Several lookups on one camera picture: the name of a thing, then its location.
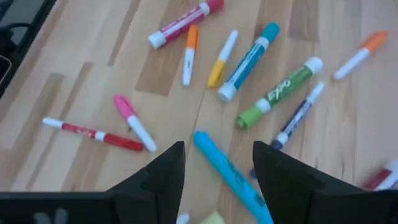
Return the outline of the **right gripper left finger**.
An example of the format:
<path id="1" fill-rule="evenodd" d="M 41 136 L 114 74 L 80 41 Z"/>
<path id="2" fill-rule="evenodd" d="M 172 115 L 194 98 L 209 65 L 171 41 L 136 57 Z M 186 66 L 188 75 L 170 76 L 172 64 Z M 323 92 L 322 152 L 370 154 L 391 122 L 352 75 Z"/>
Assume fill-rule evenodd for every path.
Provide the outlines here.
<path id="1" fill-rule="evenodd" d="M 175 224 L 185 182 L 185 161 L 185 143 L 177 141 L 110 188 L 112 224 Z"/>

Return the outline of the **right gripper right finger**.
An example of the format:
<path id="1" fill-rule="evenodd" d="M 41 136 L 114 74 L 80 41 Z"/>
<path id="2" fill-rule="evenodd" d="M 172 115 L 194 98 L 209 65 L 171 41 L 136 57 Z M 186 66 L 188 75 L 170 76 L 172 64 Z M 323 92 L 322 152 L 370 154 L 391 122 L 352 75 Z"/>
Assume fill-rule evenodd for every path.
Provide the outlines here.
<path id="1" fill-rule="evenodd" d="M 275 224 L 398 224 L 398 190 L 363 190 L 262 141 L 252 148 Z"/>

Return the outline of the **yellow-green highlighter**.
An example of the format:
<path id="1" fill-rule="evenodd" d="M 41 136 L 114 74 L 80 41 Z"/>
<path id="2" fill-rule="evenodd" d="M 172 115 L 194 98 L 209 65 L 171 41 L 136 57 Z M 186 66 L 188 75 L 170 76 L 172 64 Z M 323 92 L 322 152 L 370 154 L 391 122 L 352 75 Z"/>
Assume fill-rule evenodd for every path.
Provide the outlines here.
<path id="1" fill-rule="evenodd" d="M 224 218 L 218 213 L 213 212 L 207 216 L 200 224 L 226 224 Z"/>

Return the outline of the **light blue highlighter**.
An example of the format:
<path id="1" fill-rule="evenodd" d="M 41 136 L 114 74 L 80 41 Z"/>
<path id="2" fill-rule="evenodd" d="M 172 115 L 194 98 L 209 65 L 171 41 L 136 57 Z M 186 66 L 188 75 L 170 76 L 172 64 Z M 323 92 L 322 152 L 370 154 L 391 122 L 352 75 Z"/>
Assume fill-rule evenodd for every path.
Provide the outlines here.
<path id="1" fill-rule="evenodd" d="M 218 148 L 207 132 L 195 131 L 194 145 L 208 159 L 209 163 L 222 177 L 241 203 L 251 212 L 259 224 L 274 224 L 266 201 L 260 193 L 249 183 L 242 173 L 237 170 L 227 155 Z"/>

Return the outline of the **red Expo marker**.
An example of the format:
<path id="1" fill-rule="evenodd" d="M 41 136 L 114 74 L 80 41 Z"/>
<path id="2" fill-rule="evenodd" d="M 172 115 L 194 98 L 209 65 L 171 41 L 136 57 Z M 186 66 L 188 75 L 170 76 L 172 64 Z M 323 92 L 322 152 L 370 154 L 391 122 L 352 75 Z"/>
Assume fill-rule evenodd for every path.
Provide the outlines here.
<path id="1" fill-rule="evenodd" d="M 398 190 L 398 159 L 389 161 L 365 181 L 362 188 L 370 191 Z"/>

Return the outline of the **light green Expo marker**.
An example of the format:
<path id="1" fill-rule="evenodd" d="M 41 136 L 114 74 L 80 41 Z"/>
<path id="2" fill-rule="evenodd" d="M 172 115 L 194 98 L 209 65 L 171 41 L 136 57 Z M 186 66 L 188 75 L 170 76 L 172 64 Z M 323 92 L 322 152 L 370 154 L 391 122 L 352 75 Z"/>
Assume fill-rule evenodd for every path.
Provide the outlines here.
<path id="1" fill-rule="evenodd" d="M 271 108 L 302 86 L 309 78 L 320 73 L 323 62 L 318 57 L 309 58 L 301 67 L 294 70 L 289 77 L 281 80 L 269 90 L 254 106 L 243 111 L 236 120 L 237 127 L 250 128 L 256 121 L 267 114 Z"/>

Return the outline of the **teal Expo marker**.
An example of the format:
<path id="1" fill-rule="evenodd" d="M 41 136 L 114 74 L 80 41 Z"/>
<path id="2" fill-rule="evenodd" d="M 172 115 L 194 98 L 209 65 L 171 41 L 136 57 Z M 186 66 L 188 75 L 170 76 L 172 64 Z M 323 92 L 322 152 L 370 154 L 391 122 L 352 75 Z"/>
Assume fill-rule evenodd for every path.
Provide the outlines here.
<path id="1" fill-rule="evenodd" d="M 265 26 L 251 49 L 219 88 L 218 97 L 221 101 L 229 103 L 234 98 L 236 92 L 240 89 L 258 61 L 260 61 L 270 44 L 273 43 L 279 32 L 280 27 L 277 22 L 270 22 Z"/>

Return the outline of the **magenta Expo marker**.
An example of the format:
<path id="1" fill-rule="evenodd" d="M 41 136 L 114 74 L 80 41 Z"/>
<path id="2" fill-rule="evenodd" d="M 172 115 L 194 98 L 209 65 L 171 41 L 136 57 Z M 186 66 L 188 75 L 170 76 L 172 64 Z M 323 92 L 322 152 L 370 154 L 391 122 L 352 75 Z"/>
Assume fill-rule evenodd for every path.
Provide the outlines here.
<path id="1" fill-rule="evenodd" d="M 201 2 L 167 26 L 149 35 L 149 42 L 153 48 L 158 49 L 189 30 L 191 25 L 200 22 L 209 14 L 221 10 L 223 6 L 224 0 L 206 0 Z"/>

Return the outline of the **small pink marker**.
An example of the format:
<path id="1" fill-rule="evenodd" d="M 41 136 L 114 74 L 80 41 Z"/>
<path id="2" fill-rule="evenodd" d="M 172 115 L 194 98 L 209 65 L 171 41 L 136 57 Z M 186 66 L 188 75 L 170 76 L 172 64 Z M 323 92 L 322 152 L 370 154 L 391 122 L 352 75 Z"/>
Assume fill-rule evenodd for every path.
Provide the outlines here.
<path id="1" fill-rule="evenodd" d="M 130 104 L 130 101 L 123 95 L 114 95 L 113 100 L 119 113 L 123 116 L 129 127 L 134 131 L 145 147 L 150 152 L 155 152 L 157 150 L 156 143 L 140 122 L 135 109 L 132 104 Z"/>

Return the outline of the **thin purple marker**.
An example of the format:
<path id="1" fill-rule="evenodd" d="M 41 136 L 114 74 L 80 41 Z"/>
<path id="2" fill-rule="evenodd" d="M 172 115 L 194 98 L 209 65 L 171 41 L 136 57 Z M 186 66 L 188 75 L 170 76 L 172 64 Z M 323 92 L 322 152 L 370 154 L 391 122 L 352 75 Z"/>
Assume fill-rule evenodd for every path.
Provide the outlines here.
<path id="1" fill-rule="evenodd" d="M 319 82 L 311 93 L 304 99 L 293 113 L 285 126 L 279 131 L 278 135 L 271 141 L 271 147 L 281 150 L 289 137 L 294 133 L 301 120 L 304 119 L 309 109 L 312 107 L 316 99 L 319 97 L 325 86 L 324 82 Z"/>

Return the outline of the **thin red marker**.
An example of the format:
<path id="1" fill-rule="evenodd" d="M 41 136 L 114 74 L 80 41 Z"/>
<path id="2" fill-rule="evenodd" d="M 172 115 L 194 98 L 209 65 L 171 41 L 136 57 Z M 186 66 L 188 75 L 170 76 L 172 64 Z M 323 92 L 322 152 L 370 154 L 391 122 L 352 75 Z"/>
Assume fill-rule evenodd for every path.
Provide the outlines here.
<path id="1" fill-rule="evenodd" d="M 70 131 L 82 136 L 87 136 L 91 139 L 105 142 L 107 144 L 111 144 L 114 146 L 123 147 L 132 151 L 142 151 L 144 149 L 144 145 L 141 142 L 124 138 L 115 134 L 107 133 L 104 131 L 100 131 L 97 129 L 84 128 L 81 126 L 66 123 L 64 121 L 53 118 L 44 118 L 42 122 L 54 128 Z"/>

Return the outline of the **small orange marker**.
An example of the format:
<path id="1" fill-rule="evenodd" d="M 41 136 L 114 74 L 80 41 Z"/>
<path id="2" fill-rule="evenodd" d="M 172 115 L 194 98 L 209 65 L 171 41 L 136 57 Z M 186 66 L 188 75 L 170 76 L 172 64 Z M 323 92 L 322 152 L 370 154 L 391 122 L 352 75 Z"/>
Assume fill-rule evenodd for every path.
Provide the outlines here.
<path id="1" fill-rule="evenodd" d="M 198 39 L 198 27 L 191 25 L 187 35 L 187 46 L 185 49 L 183 74 L 182 74 L 182 85 L 189 86 L 192 77 L 193 63 L 195 58 L 195 50 L 197 47 Z"/>
<path id="2" fill-rule="evenodd" d="M 363 60 L 374 53 L 387 39 L 389 33 L 386 30 L 379 30 L 371 34 L 360 46 L 359 50 L 334 74 L 334 80 L 341 80 L 352 72 Z"/>

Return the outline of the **small yellow marker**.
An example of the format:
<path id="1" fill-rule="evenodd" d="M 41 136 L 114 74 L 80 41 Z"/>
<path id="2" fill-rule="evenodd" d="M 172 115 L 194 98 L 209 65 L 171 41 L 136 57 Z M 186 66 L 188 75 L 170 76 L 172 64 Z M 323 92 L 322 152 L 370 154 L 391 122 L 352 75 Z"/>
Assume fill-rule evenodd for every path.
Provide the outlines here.
<path id="1" fill-rule="evenodd" d="M 234 48 L 237 41 L 239 32 L 237 30 L 232 30 L 229 37 L 227 38 L 218 58 L 215 61 L 213 68 L 208 77 L 206 84 L 207 88 L 218 87 L 224 79 L 226 62 Z"/>

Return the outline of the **black aluminium table frame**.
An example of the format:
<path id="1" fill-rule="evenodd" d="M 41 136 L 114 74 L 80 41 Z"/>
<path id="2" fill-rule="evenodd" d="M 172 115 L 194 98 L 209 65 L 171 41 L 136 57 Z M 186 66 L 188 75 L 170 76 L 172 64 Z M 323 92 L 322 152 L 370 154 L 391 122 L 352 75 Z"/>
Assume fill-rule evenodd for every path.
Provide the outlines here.
<path id="1" fill-rule="evenodd" d="M 0 98 L 57 0 L 0 0 Z"/>

